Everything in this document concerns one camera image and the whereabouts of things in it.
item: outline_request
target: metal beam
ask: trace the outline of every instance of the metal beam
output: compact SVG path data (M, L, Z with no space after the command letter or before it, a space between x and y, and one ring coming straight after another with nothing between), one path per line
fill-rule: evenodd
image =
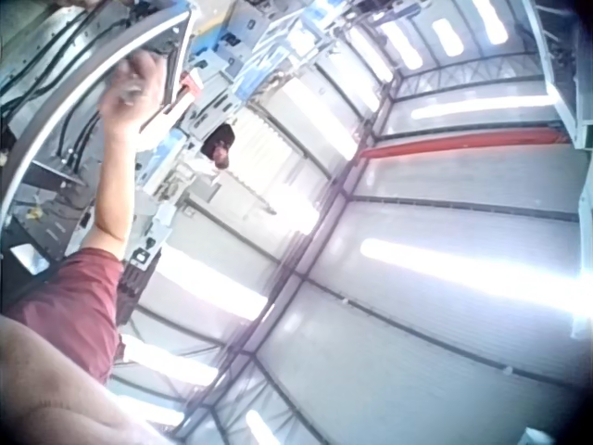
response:
M484 49L480 45L480 42L478 41L478 38L475 35L475 32L473 32L472 24L470 23L469 20L467 20L467 17L465 16L463 9L461 9L460 4L457 3L457 0L451 0L451 1L453 2L453 6L455 7L455 9L457 9L457 12L461 16L461 20L463 20L463 24L465 24L465 27L470 32L470 36L472 37L472 42L475 45L475 47L477 48L478 54L480 55L480 57L485 57L486 54L484 53Z
M221 419L219 418L219 415L216 414L216 410L212 409L210 411L210 415L212 416L212 420L214 421L216 429L218 429L219 434L221 435L222 443L224 445L231 445L231 442L229 441L229 436L226 434L226 431L222 427Z
M347 297L333 291L332 289L328 288L327 286L321 285L321 284L316 283L312 280L310 282L314 286L316 286L317 288L319 288L320 290L325 292L326 294L330 295L331 297L341 300L347 306L354 308L360 312L363 312L365 315L368 315L375 320L379 320L380 322L383 322L391 327L395 327L399 331L403 331L406 334L409 334L413 337L416 337L420 340L430 343L431 345L434 345L434 346L437 346L443 350L452 352L456 355L464 357L465 359L471 360L472 362L478 362L478 363L481 363L481 364L488 366L490 368L497 369L499 371L504 371L510 367L510 365L508 363L500 362L498 360L489 359L483 355L476 354L474 352L464 350L463 348L460 348L458 346L447 343L446 341L443 341L439 338L429 336L429 335L425 334L424 332L414 329L413 327L410 327L406 324L402 324L402 323L397 322L397 321L395 321L381 313L378 313L374 309L367 307L366 305L364 305L358 301L355 301L351 298L347 298ZM547 375L533 373L531 371L527 371L527 370L524 370L521 368L516 368L514 366L512 366L511 369L512 369L513 375L518 375L519 377L523 377L523 378L535 381L537 383L543 383L543 384L550 385L550 386L553 386L556 388L561 388L561 389L564 389L564 390L572 392L572 393L582 394L583 391L586 390L585 388L581 388L578 385L575 385L570 382L565 382L565 381L560 380L555 377L549 377Z
M407 137L430 136L433 134L455 133L455 132L479 132L483 130L508 130L512 128L562 128L561 121L517 121L517 122L493 122L493 123L471 123L467 125L456 125L451 127L431 128L397 134L385 134L377 137L377 142L397 141Z
M371 68L371 65L369 65L369 62L367 62L366 58L364 58L359 51L352 45L351 42L349 42L347 39L343 40L344 44L350 48L350 51L352 51L354 54L356 54L356 56L359 58L360 62L362 63L362 65L364 65L366 67L366 69L368 71L371 72L373 78L378 82L378 83L383 83L383 81L381 79L379 79L379 76L377 76L377 73L374 72L374 70Z
M567 144L569 137L552 128L525 128L519 130L467 133L434 139L369 148L362 152L367 159L392 158L394 156L418 155L439 151L466 148L490 148L493 146L534 146Z
M265 120L273 129L275 129L279 134L283 135L290 141L290 143L298 149L300 152L303 153L306 159L310 160L315 167L325 176L326 179L332 179L332 174L327 167L325 167L322 162L315 157L308 148L306 148L296 136L292 134L283 124L280 123L276 118L274 118L268 110L261 106L251 105L249 108L254 111L258 116L260 116L263 120Z
M430 57L433 58L433 60L435 61L435 64L439 68L442 68L441 62L438 60L438 57L436 56L435 51L433 51L433 47L428 43L428 40L426 40L426 37L424 37L422 30L418 27L418 25L414 21L414 18L410 17L410 18L408 18L408 21L410 22L412 28L420 36L420 40L423 41L423 44L426 47L426 51L428 52L428 54L430 54Z
M174 401L175 403L181 403L181 404L185 404L185 402L186 402L185 399L182 399L179 397L172 397L168 394L163 394L161 392L155 391L154 389L142 387L140 385L130 382L129 380L126 380L125 378L121 378L116 375L111 375L109 377L109 380L114 380L118 383L121 383L122 385L125 385L126 387L134 388L138 391L144 392L144 394L149 394L151 396L158 397L158 398L164 399L166 401Z
M204 334L199 334L196 331L192 331L191 329L188 329L188 328L183 327L179 324L176 324L176 323L172 322L171 320L168 320L167 318L163 317L162 315L158 315L157 313L150 311L149 309L145 308L144 306L142 306L140 304L138 306L136 306L136 311L141 313L142 315L145 315L148 318L153 319L156 322L159 322L160 324L167 326L170 329L173 329L177 332L185 334L188 337L193 337L197 340L204 341L204 342L210 343L212 345L216 345L220 348L228 348L229 347L229 345L227 345L222 340L219 340L214 337L205 336ZM243 350L240 351L240 353L245 354L245 355L250 355L249 352L243 351Z
M298 409L298 407L295 405L295 403L290 399L290 397L288 397L288 395L284 392L284 390L280 387L280 385L278 385L276 383L276 381L273 379L271 374L268 372L268 370L259 361L259 359L257 357L254 357L253 363L256 365L256 367L259 369L259 371L263 374L263 376L265 377L268 384L270 384L270 386L274 389L274 391L276 391L276 394L278 394L280 396L280 398L283 400L283 402L286 404L286 406L288 406L288 408L290 408L290 411L292 411L294 413L295 417L298 419L300 424L302 426L304 426L307 429L307 431L316 440L318 440L321 443L321 445L330 445L331 442L328 439L326 439L323 436L323 434L321 433L321 431L319 429L317 429L317 427L314 424L312 424L312 422L307 418L306 415L303 414L303 412L300 409Z
M271 262L273 262L275 264L280 264L281 263L281 261L278 258L274 257L269 251L261 248L260 246L258 246L256 243L254 243L253 241L251 241L247 237L241 235L237 230L233 229L229 224L227 224L226 222L224 222L220 218L216 217L210 211L204 209L202 206L200 206L199 204L197 204L196 202L194 202L191 198L186 199L184 201L184 203L187 206L189 206L192 209L194 209L197 212L199 212L201 215L205 216L207 219L209 219L210 221L212 221L216 225L218 225L221 229L224 229L224 231L226 231L227 233L229 233L230 235L232 235L233 237L235 237L236 239L238 239L239 241L241 241L246 246L249 246L250 248L253 248L262 257L266 258L267 260L269 260L269 261L271 261Z
M538 218L540 220L563 221L565 223L578 223L578 214L566 211L523 209L510 206L495 206L492 204L479 204L475 202L444 201L437 199L418 199L411 197L352 197L352 202L369 202L375 204L398 204L403 206L430 207L436 209L471 210L484 213L497 213L502 215L523 216Z
M494 56L473 58L471 60L463 60L463 61L460 61L460 62L449 63L448 65L443 65L441 67L435 67L435 68L431 68L429 70L415 72L411 76L406 77L406 79L409 79L411 77L422 76L424 74L428 74L428 73L434 72L434 71L441 71L441 70L445 70L447 68L458 67L459 65L466 65L466 64L470 64L470 63L476 63L476 62L484 62L484 61L487 61L487 60L491 60L493 58L506 58L506 57L517 57L517 56L536 56L536 53L529 52L529 51L521 51L521 52L517 52L517 53L509 53L509 54L503 54L503 55L496 54Z
M352 100L350 99L350 97L348 97L348 95L344 92L344 90L342 88L340 88L340 85L337 84L337 82L332 78L332 76L330 76L329 73L326 70L324 70L323 67L319 63L316 63L315 64L315 68L320 73L320 75L330 85L332 85L332 87L336 90L336 92L342 97L342 99L350 107L350 109L352 110L352 112L354 112L354 114L356 114L357 118L359 118L359 121L363 121L364 120L364 116L362 115L362 113L360 112L360 110L356 107L356 105L354 105L354 102L352 102Z
M505 83L522 83L522 82L543 82L545 80L543 74L538 74L534 76L524 76L524 77L510 77L510 78L502 78L502 79L494 79L491 81L481 81L475 83L461 83L455 86L448 86L446 88L441 88L440 90L434 91L426 91L423 93L418 93L416 95L406 95L400 98L394 98L394 104L399 102L405 102L407 100L418 99L420 97L427 97L429 95L441 95L443 93L450 93L451 91L458 91L464 90L466 88L477 88L480 86L489 86L489 85L502 85Z
M388 100L389 90L390 90L392 83L394 81L392 81L390 84L384 85L384 88L382 91L381 106L379 107L379 109L381 109L381 107L385 104L385 101ZM363 125L363 127L362 127L363 136L360 139L360 144L358 147L357 154L359 154L364 148L366 148L367 139L371 135L372 126L374 125L374 122L377 119L378 113L379 113L379 110L377 110L375 113L373 113L373 116L372 116L370 122L362 122L361 123L361 125ZM344 182L347 180L347 176L348 176L349 172L351 171L355 162L357 162L357 158L354 158L353 160L351 160L346 165L346 167L342 170L342 172L340 173L340 175L338 177L338 181L334 184L333 193L328 194L326 196L326 199L323 201L323 203L321 205L322 209L320 211L320 219L319 219L317 225L315 226L315 228L313 229L313 231L311 232L311 234L309 234L308 236L302 236L300 238L301 239L300 243L298 245L296 245L295 248L293 249L293 251L288 255L286 262L285 262L285 264L287 264L288 267L284 267L283 269L280 270L280 273L278 273L277 282L272 287L272 289L270 291L270 295L269 295L266 307L262 310L262 312L258 316L258 318L256 320L254 320L249 325L249 327L246 329L245 333L237 339L237 341L233 345L233 348L231 349L231 353L225 358L225 361L219 367L219 375L214 380L214 382L206 390L202 391L200 394L198 394L196 397L194 397L192 400L189 401L188 408L185 413L185 418L175 428L173 434L175 434L177 436L182 436L184 439L187 439L187 437L190 434L192 434L193 431L196 430L196 428L200 425L200 423L204 421L205 416L202 416L195 423L192 422L191 419L192 419L192 416L194 415L194 413L196 412L196 410L199 409L200 406L202 406L203 401L208 397L210 392L221 382L223 377L226 375L227 371L229 369L231 369L231 366L233 365L233 362L236 359L236 355L234 355L233 353L237 352L238 350L243 350L243 347L245 346L247 341L249 341L249 339L256 332L257 328L260 326L261 321L266 316L268 310L271 308L271 306L275 303L275 301L280 296L282 290L284 289L284 287L290 280L291 276L293 276L295 274L296 267L298 266L298 264L300 263L300 261L302 260L304 255L307 253L307 250L309 249L316 234L318 234L319 231L321 230L322 223L325 220L325 218L327 217L327 215L329 214L333 202L335 201L337 196L341 193L341 190L343 190ZM318 259L319 255L321 255L321 251L317 252L315 258ZM305 273L305 277L307 277L309 275L310 271L312 270L312 266L313 266L314 262L308 268L307 272ZM299 284L296 291L290 297L288 305L286 305L286 307L284 307L283 314L285 313L285 311L286 311L287 307L290 305L290 303L294 300L294 298L297 294L297 291L300 289L301 286L302 286L302 282ZM277 319L274 322L271 329L273 329L278 324L278 322L279 322L279 319ZM271 330L269 330L266 333L266 335L264 336L264 339L262 340L262 342L259 343L258 347L256 348L256 351L259 350L259 348L263 344L263 341L265 341L265 338L267 338L269 336L270 331ZM255 352L250 355L250 358L253 358L254 356L255 356ZM222 397L224 397L224 395L229 390L229 388L232 386L232 384L245 371L248 364L249 364L249 361L246 361L243 364L243 366L241 367L239 373L235 376L235 378L230 377L230 378L226 379L229 381L228 386L226 387L226 389L224 391L221 392L220 396L216 399L216 401L213 403L213 405L216 405L219 401L221 401Z

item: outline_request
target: skin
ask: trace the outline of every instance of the skin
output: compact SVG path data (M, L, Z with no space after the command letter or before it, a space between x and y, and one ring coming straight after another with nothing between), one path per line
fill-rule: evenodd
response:
M120 92L145 83L132 106ZM100 104L105 160L96 222L83 243L123 256L133 218L135 151L141 126L157 111L164 89L162 59L139 52L123 62ZM28 327L0 317L0 422L23 445L167 444L153 428L124 412L114 396Z
M223 144L218 144L214 149L212 157L214 158L214 162L222 162L229 157L229 152Z

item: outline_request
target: man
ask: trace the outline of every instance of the man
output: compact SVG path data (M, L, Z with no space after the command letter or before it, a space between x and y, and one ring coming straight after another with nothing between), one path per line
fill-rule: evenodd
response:
M197 175L207 177L212 184L216 184L220 173L231 165L229 151L234 140L233 127L224 123L204 141L199 153L187 159L184 164Z
M136 148L158 111L165 73L164 60L146 52L120 63L99 107L105 154L95 225L54 277L10 310L20 324L0 318L0 422L20 443L166 443L99 384L119 344L116 295L133 220ZM126 105L121 93L138 77L145 90Z
M208 136L200 152L213 161L218 170L226 170L229 168L229 151L234 144L234 139L233 127L224 123Z

